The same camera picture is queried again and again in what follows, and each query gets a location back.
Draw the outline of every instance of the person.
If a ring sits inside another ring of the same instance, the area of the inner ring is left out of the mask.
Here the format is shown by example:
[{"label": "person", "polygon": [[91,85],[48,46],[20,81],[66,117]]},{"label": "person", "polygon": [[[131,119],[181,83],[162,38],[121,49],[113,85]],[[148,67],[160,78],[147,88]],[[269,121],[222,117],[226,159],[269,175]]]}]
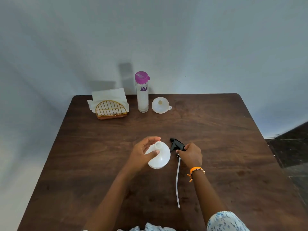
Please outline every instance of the person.
[{"label": "person", "polygon": [[[145,155],[147,149],[160,137],[146,137],[137,143],[120,170],[104,199],[88,219],[84,231],[112,231],[120,211],[126,188],[133,177],[148,164],[148,162],[159,154],[159,151],[152,151]],[[206,178],[202,165],[201,150],[194,143],[185,146],[186,151],[177,150],[182,161],[189,169],[193,169],[189,175],[193,179],[195,191],[199,200],[203,219],[207,230],[224,231],[249,231],[245,224],[233,213],[227,211],[226,206],[221,202],[219,196]],[[172,228],[162,228],[147,223],[145,231],[171,231]]]}]

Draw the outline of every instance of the tiled floor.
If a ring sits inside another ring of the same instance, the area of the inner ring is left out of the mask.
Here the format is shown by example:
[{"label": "tiled floor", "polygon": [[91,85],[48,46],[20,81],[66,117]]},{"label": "tiled floor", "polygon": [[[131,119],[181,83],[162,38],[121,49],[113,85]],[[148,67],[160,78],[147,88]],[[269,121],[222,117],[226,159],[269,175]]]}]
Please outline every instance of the tiled floor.
[{"label": "tiled floor", "polygon": [[266,141],[308,211],[308,122]]}]

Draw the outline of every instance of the wooden table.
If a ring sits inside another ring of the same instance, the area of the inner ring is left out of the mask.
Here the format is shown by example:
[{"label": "wooden table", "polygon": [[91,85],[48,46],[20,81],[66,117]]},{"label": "wooden table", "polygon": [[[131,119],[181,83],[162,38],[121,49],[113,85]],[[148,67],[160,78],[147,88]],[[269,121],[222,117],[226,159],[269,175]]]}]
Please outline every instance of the wooden table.
[{"label": "wooden table", "polygon": [[[35,187],[19,231],[81,230],[96,209],[135,143],[145,136],[195,142],[217,193],[250,230],[306,230],[308,217],[291,181],[283,174],[241,97],[237,94],[150,95],[172,109],[138,112],[128,95],[127,117],[98,120],[87,99],[75,96]],[[146,222],[181,230],[205,230],[193,183],[171,153],[162,169],[145,167],[133,179],[115,230]]]}]

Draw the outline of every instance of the orange bracelet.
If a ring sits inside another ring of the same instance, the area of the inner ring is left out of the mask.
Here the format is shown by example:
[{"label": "orange bracelet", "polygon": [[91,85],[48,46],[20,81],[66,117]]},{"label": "orange bracelet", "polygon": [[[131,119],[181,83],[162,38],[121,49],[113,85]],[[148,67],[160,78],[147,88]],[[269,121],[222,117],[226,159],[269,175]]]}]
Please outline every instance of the orange bracelet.
[{"label": "orange bracelet", "polygon": [[193,168],[190,169],[190,174],[188,174],[188,176],[190,177],[190,181],[189,182],[191,182],[193,180],[192,173],[194,171],[196,171],[196,170],[202,170],[203,173],[205,174],[205,171],[203,170],[203,168],[201,168],[201,167],[193,167]]}]

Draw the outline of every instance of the white plastic bottle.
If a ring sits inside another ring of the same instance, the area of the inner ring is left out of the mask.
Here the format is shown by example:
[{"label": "white plastic bottle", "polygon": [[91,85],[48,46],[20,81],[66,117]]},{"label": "white plastic bottle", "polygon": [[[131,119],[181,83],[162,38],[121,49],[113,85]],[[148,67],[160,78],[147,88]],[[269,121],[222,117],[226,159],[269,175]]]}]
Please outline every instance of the white plastic bottle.
[{"label": "white plastic bottle", "polygon": [[148,81],[150,77],[144,71],[135,74],[138,110],[145,113],[149,110]]}]

